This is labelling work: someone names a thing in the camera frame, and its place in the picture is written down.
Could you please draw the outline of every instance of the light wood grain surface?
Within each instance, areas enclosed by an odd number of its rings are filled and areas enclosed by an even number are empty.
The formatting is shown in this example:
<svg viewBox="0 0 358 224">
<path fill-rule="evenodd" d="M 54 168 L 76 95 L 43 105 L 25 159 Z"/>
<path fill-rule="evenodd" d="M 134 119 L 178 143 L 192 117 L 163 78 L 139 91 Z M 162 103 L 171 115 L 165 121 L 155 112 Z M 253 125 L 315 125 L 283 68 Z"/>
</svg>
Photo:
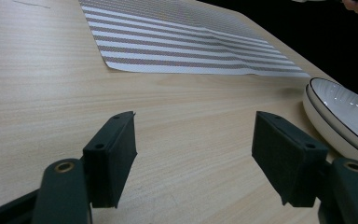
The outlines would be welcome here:
<svg viewBox="0 0 358 224">
<path fill-rule="evenodd" d="M 93 209 L 94 223 L 318 223 L 318 202 L 282 206 L 251 156 L 257 110 L 323 140 L 302 106 L 308 81 L 120 72 L 104 63 L 77 0 L 0 0 L 0 205 L 38 189 L 51 163 L 80 158 L 110 117 L 134 111 L 139 154 L 118 209 Z"/>
</svg>

